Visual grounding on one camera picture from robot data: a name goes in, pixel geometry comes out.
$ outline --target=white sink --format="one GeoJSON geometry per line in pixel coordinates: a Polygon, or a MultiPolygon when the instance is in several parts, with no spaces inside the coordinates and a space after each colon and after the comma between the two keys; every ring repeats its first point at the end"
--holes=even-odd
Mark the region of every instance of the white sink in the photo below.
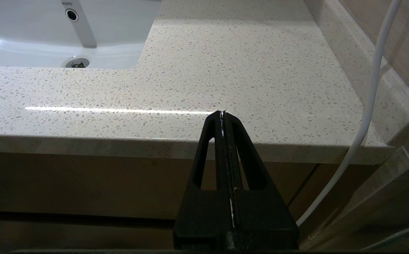
{"type": "Polygon", "coordinates": [[[160,6],[160,0],[0,0],[0,66],[65,67],[86,58],[87,68],[131,68],[160,6]]]}

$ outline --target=countertop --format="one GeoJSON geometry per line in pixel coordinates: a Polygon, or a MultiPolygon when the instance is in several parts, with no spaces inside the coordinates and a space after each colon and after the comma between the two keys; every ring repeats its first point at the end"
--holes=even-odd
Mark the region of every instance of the countertop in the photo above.
{"type": "MultiPolygon", "coordinates": [[[[338,163],[363,109],[298,0],[164,0],[132,69],[0,67],[2,152],[193,159],[226,110],[266,161],[338,163]]],[[[391,152],[371,126],[354,163],[391,152]]]]}

